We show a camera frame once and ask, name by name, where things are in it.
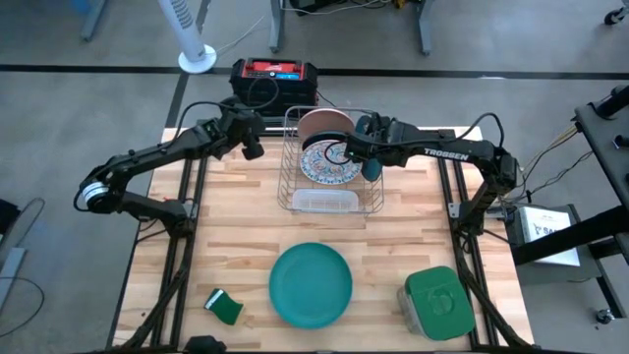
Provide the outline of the black rounded object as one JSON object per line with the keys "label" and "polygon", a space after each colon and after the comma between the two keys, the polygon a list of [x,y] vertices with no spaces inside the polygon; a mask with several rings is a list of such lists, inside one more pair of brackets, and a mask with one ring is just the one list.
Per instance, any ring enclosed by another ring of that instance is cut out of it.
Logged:
{"label": "black rounded object", "polygon": [[186,354],[226,354],[224,342],[211,335],[192,336],[184,347]]}

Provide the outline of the clear container with green lid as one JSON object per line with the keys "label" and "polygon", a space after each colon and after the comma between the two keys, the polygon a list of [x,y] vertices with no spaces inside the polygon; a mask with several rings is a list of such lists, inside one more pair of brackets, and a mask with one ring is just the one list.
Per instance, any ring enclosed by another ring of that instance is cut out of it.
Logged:
{"label": "clear container with green lid", "polygon": [[476,328],[470,300],[457,273],[448,266],[408,275],[396,296],[405,325],[413,334],[446,341]]}

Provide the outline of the large teal plate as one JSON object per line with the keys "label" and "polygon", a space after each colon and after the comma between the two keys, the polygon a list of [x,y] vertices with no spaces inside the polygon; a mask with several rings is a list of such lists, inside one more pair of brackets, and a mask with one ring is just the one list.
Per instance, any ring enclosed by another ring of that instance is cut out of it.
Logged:
{"label": "large teal plate", "polygon": [[270,302],[287,324],[319,329],[334,324],[349,306],[353,278],[345,259],[315,242],[286,250],[271,270]]}

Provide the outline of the translucent white cutlery holder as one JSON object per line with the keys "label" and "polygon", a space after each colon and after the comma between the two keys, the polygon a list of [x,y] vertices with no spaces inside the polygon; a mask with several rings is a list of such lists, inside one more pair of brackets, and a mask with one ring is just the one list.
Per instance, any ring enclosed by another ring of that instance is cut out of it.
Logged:
{"label": "translucent white cutlery holder", "polygon": [[348,190],[300,189],[292,198],[292,209],[299,211],[346,213],[358,207],[358,195]]}

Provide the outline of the white ornate patterned plate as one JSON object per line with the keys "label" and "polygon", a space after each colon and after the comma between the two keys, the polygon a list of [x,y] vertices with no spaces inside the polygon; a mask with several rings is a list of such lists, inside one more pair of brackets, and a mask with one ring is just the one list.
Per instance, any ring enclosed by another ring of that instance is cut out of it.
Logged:
{"label": "white ornate patterned plate", "polygon": [[346,144],[324,141],[303,151],[300,159],[302,172],[310,180],[323,185],[341,185],[354,180],[362,170],[344,156]]}

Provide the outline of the black side stand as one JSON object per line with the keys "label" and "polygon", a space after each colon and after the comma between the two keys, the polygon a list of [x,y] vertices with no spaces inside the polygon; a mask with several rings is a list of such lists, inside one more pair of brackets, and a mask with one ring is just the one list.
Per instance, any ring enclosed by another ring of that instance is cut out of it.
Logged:
{"label": "black side stand", "polygon": [[615,88],[601,101],[575,109],[575,123],[599,161],[617,198],[616,206],[541,239],[513,249],[517,266],[613,237],[629,265],[629,86]]}

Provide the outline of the grey desk leg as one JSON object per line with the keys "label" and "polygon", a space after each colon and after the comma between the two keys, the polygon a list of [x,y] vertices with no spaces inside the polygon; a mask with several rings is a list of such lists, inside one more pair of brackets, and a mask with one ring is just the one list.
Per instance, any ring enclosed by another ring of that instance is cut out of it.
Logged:
{"label": "grey desk leg", "polygon": [[268,47],[274,54],[280,52],[284,42],[284,0],[270,0],[271,24]]}
{"label": "grey desk leg", "polygon": [[203,31],[205,19],[209,10],[211,0],[200,0],[200,6],[196,16],[196,26],[199,32]]}
{"label": "grey desk leg", "polygon": [[430,37],[430,11],[435,0],[420,0],[416,5],[419,45],[423,55],[431,54],[431,37]]}
{"label": "grey desk leg", "polygon": [[80,31],[80,38],[84,42],[92,41],[99,21],[104,14],[108,0],[82,0],[85,20]]}

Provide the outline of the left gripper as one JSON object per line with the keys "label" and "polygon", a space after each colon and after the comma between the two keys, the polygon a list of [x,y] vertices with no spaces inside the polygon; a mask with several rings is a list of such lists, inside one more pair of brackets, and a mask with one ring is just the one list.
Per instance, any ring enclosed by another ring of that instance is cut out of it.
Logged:
{"label": "left gripper", "polygon": [[228,141],[214,147],[234,148],[243,144],[242,153],[246,160],[254,160],[264,155],[264,148],[259,135],[264,133],[266,126],[263,118],[249,108],[237,95],[229,96],[219,102],[221,128],[225,131]]}

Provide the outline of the green sponge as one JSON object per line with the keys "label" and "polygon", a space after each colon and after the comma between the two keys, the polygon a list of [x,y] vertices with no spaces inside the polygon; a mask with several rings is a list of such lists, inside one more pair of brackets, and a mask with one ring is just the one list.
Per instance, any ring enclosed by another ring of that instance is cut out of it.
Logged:
{"label": "green sponge", "polygon": [[203,307],[226,325],[235,325],[244,305],[232,299],[222,288],[214,288]]}

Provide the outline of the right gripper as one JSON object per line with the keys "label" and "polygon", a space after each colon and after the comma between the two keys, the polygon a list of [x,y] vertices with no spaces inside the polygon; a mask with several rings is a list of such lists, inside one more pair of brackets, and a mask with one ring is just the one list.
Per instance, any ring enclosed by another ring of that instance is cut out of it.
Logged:
{"label": "right gripper", "polygon": [[381,170],[384,166],[405,166],[410,153],[410,145],[418,138],[418,129],[377,112],[371,115],[368,135],[372,138],[370,159],[366,162],[369,170]]}

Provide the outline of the pink plate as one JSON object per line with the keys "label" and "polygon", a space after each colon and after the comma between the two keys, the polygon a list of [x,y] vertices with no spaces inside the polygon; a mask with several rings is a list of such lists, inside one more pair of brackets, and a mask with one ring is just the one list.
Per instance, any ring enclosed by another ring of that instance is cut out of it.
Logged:
{"label": "pink plate", "polygon": [[355,124],[346,113],[333,108],[319,108],[304,115],[298,123],[298,135],[303,142],[310,136],[324,131],[351,133]]}

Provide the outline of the red black power station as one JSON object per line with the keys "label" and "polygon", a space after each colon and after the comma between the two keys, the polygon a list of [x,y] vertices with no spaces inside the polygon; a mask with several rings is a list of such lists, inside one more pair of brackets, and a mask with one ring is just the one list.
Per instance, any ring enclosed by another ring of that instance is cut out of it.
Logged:
{"label": "red black power station", "polygon": [[317,68],[286,59],[240,59],[233,66],[232,91],[261,116],[283,116],[293,106],[317,105]]}

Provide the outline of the grey cart platform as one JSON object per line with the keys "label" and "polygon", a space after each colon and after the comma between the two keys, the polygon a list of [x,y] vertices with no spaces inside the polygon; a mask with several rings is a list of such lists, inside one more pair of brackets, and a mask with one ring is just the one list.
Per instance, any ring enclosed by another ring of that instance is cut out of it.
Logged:
{"label": "grey cart platform", "polygon": [[[582,220],[585,219],[579,217],[572,205],[555,208],[520,206],[514,211],[512,220],[507,223],[508,238],[515,244],[512,251],[518,246],[537,241]],[[615,319],[629,318],[629,305],[623,304],[602,265],[604,258],[623,257],[615,249],[616,246],[613,237],[605,237],[601,244],[589,243],[525,265],[515,265],[520,272],[520,280],[525,285],[593,279],[597,282],[606,302],[606,306],[600,310],[610,309]]]}

